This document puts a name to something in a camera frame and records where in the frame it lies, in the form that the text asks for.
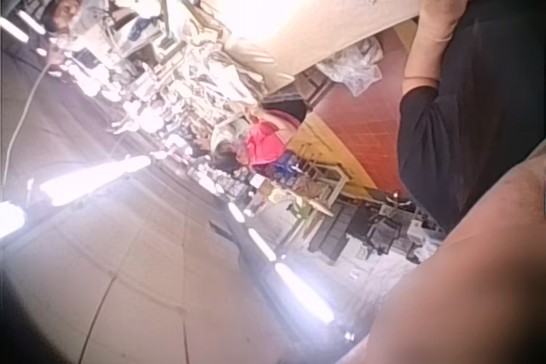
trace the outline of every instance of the person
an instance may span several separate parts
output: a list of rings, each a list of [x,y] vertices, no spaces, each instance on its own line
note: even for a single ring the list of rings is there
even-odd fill
[[[546,362],[545,148],[395,286],[346,364]]]
[[[157,0],[50,0],[44,9],[41,22],[51,36],[67,43],[63,44],[64,46],[70,45],[71,49],[81,49],[81,45],[77,43],[79,38],[93,35],[94,30],[102,32],[103,25],[101,23],[111,9],[109,1],[114,2],[118,8],[113,11],[112,15],[119,25],[123,25],[134,17],[134,14],[130,13],[131,11],[148,22],[151,22],[153,18],[161,13],[160,3]],[[140,32],[145,26],[140,20],[137,20],[134,25]],[[130,33],[130,37],[137,38],[135,33]],[[97,48],[98,45],[95,43],[109,44],[109,42],[88,39],[85,46]],[[51,46],[53,59],[55,59],[53,49],[57,48],[58,45],[53,44]],[[95,50],[95,54],[97,53],[99,55],[104,54]]]
[[[421,0],[398,168],[449,233],[545,137],[544,0]]]
[[[247,136],[250,124],[241,115],[229,117],[217,124],[212,130],[210,148],[215,151],[223,142],[236,144],[239,140]]]
[[[250,119],[244,140],[223,140],[212,152],[213,166],[233,173],[242,166],[270,164],[286,151],[287,144],[305,120],[308,107],[295,84],[264,99],[247,112]]]

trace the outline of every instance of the plastic bag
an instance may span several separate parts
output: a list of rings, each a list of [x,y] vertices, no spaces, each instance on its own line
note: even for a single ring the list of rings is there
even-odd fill
[[[317,68],[330,80],[345,84],[358,97],[383,78],[375,64],[382,58],[381,45],[375,37],[371,37],[317,63]]]

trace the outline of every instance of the bracelet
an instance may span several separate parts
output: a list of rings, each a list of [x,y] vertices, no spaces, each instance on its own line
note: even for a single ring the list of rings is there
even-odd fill
[[[409,76],[409,77],[404,76],[403,81],[404,80],[429,80],[429,81],[433,81],[434,83],[439,83],[440,81],[437,78],[425,77],[425,76]]]
[[[425,36],[427,36],[427,38],[429,38],[429,39],[431,39],[431,40],[433,40],[435,42],[438,42],[438,43],[448,43],[453,38],[453,33],[451,33],[449,36],[447,36],[445,38],[436,38],[435,36],[431,36],[430,34],[428,34],[427,31],[424,31],[423,34]]]

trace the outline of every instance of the wire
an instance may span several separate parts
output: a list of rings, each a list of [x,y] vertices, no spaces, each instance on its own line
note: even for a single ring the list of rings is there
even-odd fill
[[[34,95],[36,94],[36,90],[38,89],[38,85],[42,81],[42,78],[44,78],[44,75],[46,72],[48,72],[49,67],[51,66],[50,63],[46,64],[38,78],[36,79],[36,82],[32,86],[31,94],[28,96],[28,99],[26,100],[25,108],[23,109],[23,113],[20,116],[19,123],[17,124],[17,127],[15,128],[14,134],[11,136],[11,140],[9,141],[8,145],[8,151],[6,152],[6,165],[3,169],[3,178],[2,178],[2,186],[6,186],[6,181],[8,180],[8,170],[9,170],[9,160],[11,158],[11,150],[14,147],[15,140],[17,139],[17,136],[19,135],[19,131],[23,126],[23,123],[25,122],[26,115],[28,114],[28,110],[31,106],[32,99],[34,98]]]

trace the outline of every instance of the black shirt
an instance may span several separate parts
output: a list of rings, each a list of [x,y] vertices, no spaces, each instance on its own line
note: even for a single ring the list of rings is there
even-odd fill
[[[419,87],[400,103],[400,178],[448,232],[544,139],[544,4],[471,2],[438,90]]]

